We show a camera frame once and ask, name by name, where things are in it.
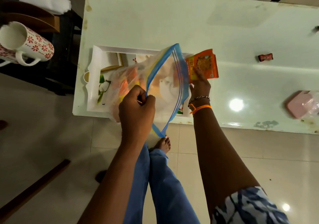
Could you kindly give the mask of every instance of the orange wristband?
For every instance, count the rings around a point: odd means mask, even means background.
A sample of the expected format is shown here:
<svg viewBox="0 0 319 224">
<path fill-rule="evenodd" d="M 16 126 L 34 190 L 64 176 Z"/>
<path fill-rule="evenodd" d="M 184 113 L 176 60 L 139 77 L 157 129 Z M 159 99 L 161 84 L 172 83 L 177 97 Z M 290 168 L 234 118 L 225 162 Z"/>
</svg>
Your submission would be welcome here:
<svg viewBox="0 0 319 224">
<path fill-rule="evenodd" d="M 211 109 L 212 108 L 210 105 L 202 105 L 202 106 L 199 106 L 197 108 L 193 104 L 189 104 L 189 105 L 191 105 L 194 108 L 193 111 L 190 112 L 190 114 L 193 114 L 193 115 L 195 115 L 195 113 L 200 109 L 203 109 L 203 108 L 210 108 Z"/>
</svg>

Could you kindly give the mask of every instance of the forearm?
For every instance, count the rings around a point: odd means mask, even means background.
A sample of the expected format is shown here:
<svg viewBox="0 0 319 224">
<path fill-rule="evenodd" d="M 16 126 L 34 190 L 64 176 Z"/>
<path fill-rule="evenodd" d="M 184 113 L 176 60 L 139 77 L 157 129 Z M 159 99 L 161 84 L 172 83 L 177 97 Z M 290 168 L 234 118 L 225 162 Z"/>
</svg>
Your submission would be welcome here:
<svg viewBox="0 0 319 224">
<path fill-rule="evenodd" d="M 198 161 L 210 213 L 232 193 L 258 186 L 220 128 L 213 111 L 204 108 L 194 115 Z"/>
<path fill-rule="evenodd" d="M 78 223 L 122 223 L 141 144 L 121 144 Z"/>
</svg>

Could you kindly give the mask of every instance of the bracelet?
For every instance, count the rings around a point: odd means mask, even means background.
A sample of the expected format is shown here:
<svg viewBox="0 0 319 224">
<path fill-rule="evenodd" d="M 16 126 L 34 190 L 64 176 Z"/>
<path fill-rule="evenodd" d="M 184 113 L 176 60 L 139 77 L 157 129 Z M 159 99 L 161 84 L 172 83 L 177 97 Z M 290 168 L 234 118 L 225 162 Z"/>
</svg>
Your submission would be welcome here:
<svg viewBox="0 0 319 224">
<path fill-rule="evenodd" d="M 190 101 L 188 102 L 188 104 L 190 104 L 192 101 L 197 100 L 197 99 L 200 99 L 200 98 L 207 98 L 209 101 L 211 100 L 209 96 L 201 95 L 201 96 L 196 97 L 196 98 L 193 99 L 193 100 L 190 100 Z"/>
<path fill-rule="evenodd" d="M 202 106 L 199 106 L 199 107 L 195 107 L 193 104 L 189 104 L 189 105 L 191 105 L 194 109 L 193 109 L 193 111 L 191 111 L 190 112 L 190 114 L 193 114 L 193 115 L 195 115 L 195 113 L 198 111 L 198 110 L 200 110 L 200 109 L 203 109 L 203 108 L 210 108 L 210 109 L 212 109 L 212 107 L 210 106 L 210 105 L 202 105 Z"/>
</svg>

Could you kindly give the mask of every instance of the blue pants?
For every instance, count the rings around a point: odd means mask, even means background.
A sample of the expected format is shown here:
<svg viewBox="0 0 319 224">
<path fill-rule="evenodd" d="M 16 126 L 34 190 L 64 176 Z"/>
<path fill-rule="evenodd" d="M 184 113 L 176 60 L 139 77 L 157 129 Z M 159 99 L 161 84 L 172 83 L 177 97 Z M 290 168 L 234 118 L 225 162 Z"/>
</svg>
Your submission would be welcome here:
<svg viewBox="0 0 319 224">
<path fill-rule="evenodd" d="M 123 223 L 142 223 L 148 182 L 150 182 L 157 224 L 199 223 L 181 183 L 167 163 L 168 157 L 161 149 L 154 149 L 149 153 L 147 145 L 144 144 L 135 165 L 130 199 Z"/>
</svg>

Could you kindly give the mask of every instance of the wooden furniture leg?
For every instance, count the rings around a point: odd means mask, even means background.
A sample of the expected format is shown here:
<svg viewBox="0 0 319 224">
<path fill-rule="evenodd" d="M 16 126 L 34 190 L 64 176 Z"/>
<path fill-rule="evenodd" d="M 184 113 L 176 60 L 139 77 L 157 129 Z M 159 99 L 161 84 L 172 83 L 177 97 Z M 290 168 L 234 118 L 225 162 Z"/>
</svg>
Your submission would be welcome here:
<svg viewBox="0 0 319 224">
<path fill-rule="evenodd" d="M 16 198 L 4 205 L 0 209 L 0 223 L 3 223 L 12 214 L 14 214 L 20 207 L 27 203 L 33 196 L 39 193 L 44 187 L 46 187 L 54 178 L 62 173 L 71 161 L 68 159 L 63 160 L 59 165 L 54 167 L 50 172 L 40 178 L 33 185 L 24 190 Z"/>
</svg>

